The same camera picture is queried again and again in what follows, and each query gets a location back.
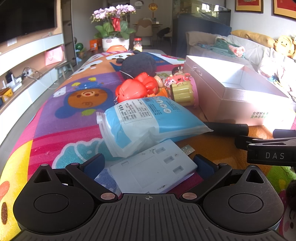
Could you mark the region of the pink cardboard box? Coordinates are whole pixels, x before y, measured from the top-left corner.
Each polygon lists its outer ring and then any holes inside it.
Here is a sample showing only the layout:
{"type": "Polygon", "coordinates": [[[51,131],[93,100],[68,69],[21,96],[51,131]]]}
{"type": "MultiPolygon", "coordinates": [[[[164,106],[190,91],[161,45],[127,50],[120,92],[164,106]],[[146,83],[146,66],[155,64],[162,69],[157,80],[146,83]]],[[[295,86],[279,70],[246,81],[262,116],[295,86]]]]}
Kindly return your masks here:
{"type": "Polygon", "coordinates": [[[194,78],[199,106],[210,122],[290,129],[293,101],[245,65],[214,58],[186,57],[184,71],[194,78]]]}

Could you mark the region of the blue white wipes pack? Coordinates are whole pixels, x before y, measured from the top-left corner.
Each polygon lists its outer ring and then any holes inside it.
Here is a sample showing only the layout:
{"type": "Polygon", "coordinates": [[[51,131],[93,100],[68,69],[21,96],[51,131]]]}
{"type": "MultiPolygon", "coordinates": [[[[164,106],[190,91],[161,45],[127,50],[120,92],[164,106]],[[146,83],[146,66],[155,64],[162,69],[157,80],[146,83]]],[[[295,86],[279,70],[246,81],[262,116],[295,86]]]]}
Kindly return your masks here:
{"type": "Polygon", "coordinates": [[[111,155],[121,158],[168,139],[177,142],[211,131],[188,109],[163,96],[123,101],[97,113],[97,123],[111,155]]]}

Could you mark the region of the white plastic device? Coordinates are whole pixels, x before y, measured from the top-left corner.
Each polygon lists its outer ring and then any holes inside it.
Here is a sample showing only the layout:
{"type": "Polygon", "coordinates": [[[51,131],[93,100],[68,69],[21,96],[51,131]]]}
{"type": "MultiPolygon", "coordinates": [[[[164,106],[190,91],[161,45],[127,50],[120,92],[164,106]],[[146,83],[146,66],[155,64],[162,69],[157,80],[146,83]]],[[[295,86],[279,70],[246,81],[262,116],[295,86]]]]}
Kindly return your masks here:
{"type": "Polygon", "coordinates": [[[111,166],[121,193],[167,193],[197,169],[192,159],[172,140],[166,140],[111,166]]]}

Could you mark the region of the orange plastic toy piece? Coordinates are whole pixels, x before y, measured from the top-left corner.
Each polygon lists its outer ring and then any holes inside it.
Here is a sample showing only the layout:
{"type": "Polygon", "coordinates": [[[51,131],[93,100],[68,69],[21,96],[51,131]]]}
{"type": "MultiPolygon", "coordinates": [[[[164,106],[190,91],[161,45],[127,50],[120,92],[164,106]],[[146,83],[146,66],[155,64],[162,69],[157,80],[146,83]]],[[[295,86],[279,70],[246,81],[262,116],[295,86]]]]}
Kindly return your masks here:
{"type": "Polygon", "coordinates": [[[154,94],[153,93],[153,94],[148,95],[148,97],[156,97],[156,96],[168,97],[167,90],[164,87],[163,88],[159,88],[157,94],[154,94]]]}

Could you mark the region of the black haired doll keychain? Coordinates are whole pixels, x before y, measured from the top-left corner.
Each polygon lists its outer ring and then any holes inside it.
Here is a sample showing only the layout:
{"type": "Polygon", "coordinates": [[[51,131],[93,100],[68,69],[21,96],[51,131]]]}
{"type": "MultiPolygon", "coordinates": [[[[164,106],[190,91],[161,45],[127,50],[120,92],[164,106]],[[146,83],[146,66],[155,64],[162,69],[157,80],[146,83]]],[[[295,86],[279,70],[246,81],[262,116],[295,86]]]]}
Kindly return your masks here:
{"type": "Polygon", "coordinates": [[[181,75],[181,74],[184,74],[184,70],[183,70],[183,66],[182,65],[179,65],[179,66],[177,66],[177,67],[174,67],[173,69],[172,69],[172,75],[174,76],[174,75],[181,75]]]}

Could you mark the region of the red hooded figure keychain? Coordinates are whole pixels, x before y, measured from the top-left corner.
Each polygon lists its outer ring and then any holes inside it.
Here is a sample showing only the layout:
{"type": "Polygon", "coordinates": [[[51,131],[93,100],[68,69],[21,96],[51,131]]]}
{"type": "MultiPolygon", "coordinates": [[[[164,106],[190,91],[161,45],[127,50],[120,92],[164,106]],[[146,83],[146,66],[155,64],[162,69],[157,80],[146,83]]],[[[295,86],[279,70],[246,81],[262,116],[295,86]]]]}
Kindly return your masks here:
{"type": "Polygon", "coordinates": [[[116,88],[115,95],[117,103],[130,99],[147,97],[158,92],[159,85],[155,78],[146,72],[140,73],[133,79],[125,80],[116,88]]]}

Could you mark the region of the black plush toy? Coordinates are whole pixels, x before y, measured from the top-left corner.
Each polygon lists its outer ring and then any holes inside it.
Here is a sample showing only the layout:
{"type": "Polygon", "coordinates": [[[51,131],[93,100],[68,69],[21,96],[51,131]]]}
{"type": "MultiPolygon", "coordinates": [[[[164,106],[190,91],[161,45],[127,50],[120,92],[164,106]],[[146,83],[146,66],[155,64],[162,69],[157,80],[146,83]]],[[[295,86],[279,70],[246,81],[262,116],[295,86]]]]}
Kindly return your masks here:
{"type": "Polygon", "coordinates": [[[149,54],[140,51],[133,51],[133,55],[117,58],[117,64],[120,64],[120,72],[124,80],[133,79],[141,73],[147,73],[151,77],[156,76],[157,63],[149,54]]]}

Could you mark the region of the colourful cartoon play mat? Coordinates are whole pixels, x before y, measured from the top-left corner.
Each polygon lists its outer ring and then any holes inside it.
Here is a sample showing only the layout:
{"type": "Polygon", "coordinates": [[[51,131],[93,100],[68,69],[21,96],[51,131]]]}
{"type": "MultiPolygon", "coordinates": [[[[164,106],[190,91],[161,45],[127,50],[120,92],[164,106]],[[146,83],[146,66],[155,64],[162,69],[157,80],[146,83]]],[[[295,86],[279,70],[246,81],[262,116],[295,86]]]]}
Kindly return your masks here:
{"type": "MultiPolygon", "coordinates": [[[[156,73],[162,79],[174,68],[184,65],[182,58],[149,54],[156,60],[156,73]]],[[[96,121],[96,112],[104,112],[100,109],[102,105],[76,108],[79,102],[75,104],[70,99],[68,104],[68,96],[76,97],[84,88],[93,87],[107,88],[114,94],[123,82],[116,59],[130,55],[132,53],[120,51],[90,57],[82,65],[82,70],[77,70],[49,97],[22,132],[1,175],[1,240],[11,240],[20,232],[13,215],[13,204],[41,164],[64,168],[72,162],[83,163],[97,153],[105,156],[106,165],[118,160],[110,155],[96,121]]],[[[234,169],[245,169],[248,165],[247,152],[236,148],[234,138],[203,134],[178,142],[180,147],[187,144],[195,149],[195,154],[216,164],[227,163],[234,169]]],[[[259,167],[285,207],[279,233],[287,240],[295,240],[295,212],[286,202],[286,189],[290,181],[295,180],[295,173],[290,167],[259,167]]]]}

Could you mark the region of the pink plush on sofa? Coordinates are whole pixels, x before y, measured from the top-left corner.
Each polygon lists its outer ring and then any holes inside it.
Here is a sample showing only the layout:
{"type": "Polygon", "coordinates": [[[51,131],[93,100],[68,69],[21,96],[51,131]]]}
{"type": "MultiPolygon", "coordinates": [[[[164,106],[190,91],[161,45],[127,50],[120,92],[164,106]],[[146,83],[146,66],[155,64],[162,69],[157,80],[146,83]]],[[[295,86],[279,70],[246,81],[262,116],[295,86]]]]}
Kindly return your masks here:
{"type": "Polygon", "coordinates": [[[243,57],[245,53],[245,48],[243,46],[236,47],[234,45],[228,45],[229,49],[234,53],[236,57],[243,57]]]}

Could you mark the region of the green clothes on sofa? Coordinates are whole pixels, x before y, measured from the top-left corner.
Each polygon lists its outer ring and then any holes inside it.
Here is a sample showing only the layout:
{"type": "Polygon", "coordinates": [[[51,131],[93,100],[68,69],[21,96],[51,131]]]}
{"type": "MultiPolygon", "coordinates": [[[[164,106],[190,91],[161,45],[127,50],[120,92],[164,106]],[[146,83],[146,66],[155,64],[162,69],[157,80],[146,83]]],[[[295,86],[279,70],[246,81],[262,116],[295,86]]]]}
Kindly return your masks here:
{"type": "Polygon", "coordinates": [[[224,56],[236,57],[233,51],[230,50],[228,44],[229,43],[226,40],[221,38],[216,38],[215,43],[211,47],[209,47],[209,50],[224,56]]]}

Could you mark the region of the small wooden stool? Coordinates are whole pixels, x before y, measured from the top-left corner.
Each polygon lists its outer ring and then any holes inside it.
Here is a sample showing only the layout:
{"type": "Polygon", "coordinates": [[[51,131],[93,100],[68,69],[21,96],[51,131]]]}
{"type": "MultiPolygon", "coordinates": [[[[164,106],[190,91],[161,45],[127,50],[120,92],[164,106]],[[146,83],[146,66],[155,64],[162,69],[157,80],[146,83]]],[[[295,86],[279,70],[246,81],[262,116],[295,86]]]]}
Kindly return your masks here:
{"type": "Polygon", "coordinates": [[[69,71],[74,73],[74,69],[71,61],[61,63],[58,66],[56,66],[55,69],[57,71],[57,80],[59,80],[61,77],[63,77],[63,79],[65,80],[66,79],[65,75],[69,71]]]}

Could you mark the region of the pink gift bag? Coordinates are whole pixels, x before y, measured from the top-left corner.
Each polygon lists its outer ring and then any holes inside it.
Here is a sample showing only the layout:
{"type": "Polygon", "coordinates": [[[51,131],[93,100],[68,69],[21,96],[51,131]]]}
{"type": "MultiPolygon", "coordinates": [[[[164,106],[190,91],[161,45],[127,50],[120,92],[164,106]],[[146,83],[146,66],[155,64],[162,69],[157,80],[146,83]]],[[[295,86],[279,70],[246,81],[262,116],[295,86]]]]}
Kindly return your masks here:
{"type": "Polygon", "coordinates": [[[45,52],[45,65],[49,66],[64,61],[64,46],[59,46],[45,52]]]}

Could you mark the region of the black television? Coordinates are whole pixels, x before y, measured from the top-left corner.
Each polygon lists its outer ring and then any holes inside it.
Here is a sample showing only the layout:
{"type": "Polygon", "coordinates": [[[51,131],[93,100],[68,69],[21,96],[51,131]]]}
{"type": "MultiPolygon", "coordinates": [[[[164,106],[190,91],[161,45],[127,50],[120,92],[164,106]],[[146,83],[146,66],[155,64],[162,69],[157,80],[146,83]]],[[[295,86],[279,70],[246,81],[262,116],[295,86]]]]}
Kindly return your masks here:
{"type": "Polygon", "coordinates": [[[1,43],[57,26],[56,1],[1,1],[1,43]]]}

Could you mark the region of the red framed wall picture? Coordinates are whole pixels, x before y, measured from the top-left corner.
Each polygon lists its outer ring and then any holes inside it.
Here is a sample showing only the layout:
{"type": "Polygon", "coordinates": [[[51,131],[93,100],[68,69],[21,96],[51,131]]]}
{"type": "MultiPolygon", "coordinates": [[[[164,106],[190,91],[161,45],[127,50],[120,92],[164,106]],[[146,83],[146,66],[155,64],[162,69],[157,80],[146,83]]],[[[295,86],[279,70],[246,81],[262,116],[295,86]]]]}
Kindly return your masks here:
{"type": "Polygon", "coordinates": [[[263,13],[263,1],[262,0],[236,0],[235,10],[263,13]]]}

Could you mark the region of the round wall clock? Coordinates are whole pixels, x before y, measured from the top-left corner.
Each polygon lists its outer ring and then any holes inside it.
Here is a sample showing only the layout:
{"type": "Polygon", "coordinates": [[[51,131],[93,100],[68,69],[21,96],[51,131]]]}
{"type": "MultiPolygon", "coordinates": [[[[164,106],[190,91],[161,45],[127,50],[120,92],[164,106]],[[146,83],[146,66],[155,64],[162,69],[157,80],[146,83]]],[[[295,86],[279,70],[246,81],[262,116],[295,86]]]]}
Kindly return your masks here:
{"type": "Polygon", "coordinates": [[[141,6],[144,5],[144,2],[143,2],[142,0],[137,0],[137,1],[135,1],[134,5],[135,5],[137,8],[139,8],[139,7],[141,7],[141,6]]]}

